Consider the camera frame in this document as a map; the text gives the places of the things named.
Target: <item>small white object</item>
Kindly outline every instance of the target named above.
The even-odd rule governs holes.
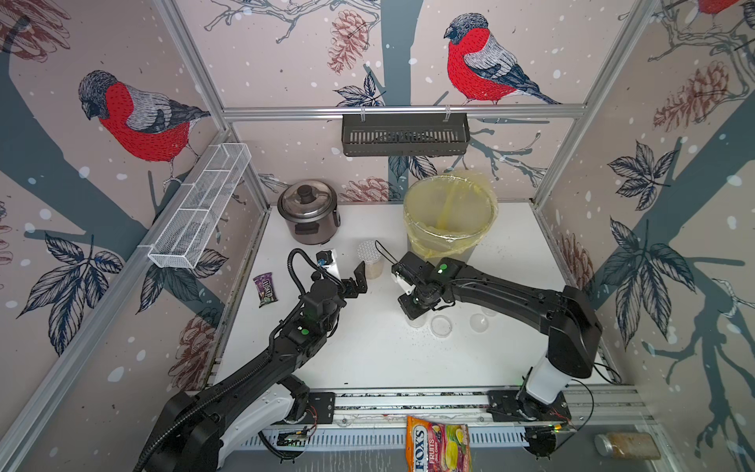
[[[470,326],[475,333],[482,333],[488,329],[490,323],[482,313],[475,313],[470,317]]]
[[[430,321],[430,332],[436,338],[447,338],[451,334],[452,329],[451,320],[443,315],[437,315]]]
[[[384,259],[378,248],[375,247],[375,240],[360,242],[356,248],[356,256],[365,262],[365,278],[373,280],[383,273]]]

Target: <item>bullfinch illustration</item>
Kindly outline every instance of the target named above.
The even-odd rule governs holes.
[[[479,13],[465,13],[456,17],[444,38],[448,44],[448,78],[472,100],[498,103],[502,97],[531,95],[545,103],[558,103],[542,94],[516,63],[516,57],[498,44],[488,29],[488,21]]]
[[[173,176],[173,159],[189,146],[189,134],[197,121],[210,116],[209,112],[183,105],[164,94],[119,82],[102,70],[83,78],[79,99],[87,118],[98,117],[128,152],[148,162],[170,162],[171,176],[163,181],[163,189],[172,181],[180,183]]]

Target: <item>candy bar wrapper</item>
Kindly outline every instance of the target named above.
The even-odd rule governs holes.
[[[273,289],[273,273],[268,272],[254,278],[257,293],[260,295],[260,308],[274,301],[278,301],[276,291]]]

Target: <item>yellow plastic bag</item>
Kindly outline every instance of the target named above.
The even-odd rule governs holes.
[[[496,216],[492,186],[472,171],[418,180],[404,197],[411,250],[433,264],[441,258],[463,260],[462,254],[482,241]]]

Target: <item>metal jar lid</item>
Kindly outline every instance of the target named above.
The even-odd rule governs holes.
[[[303,180],[278,198],[278,211],[286,220],[309,223],[335,210],[335,190],[319,180]]]

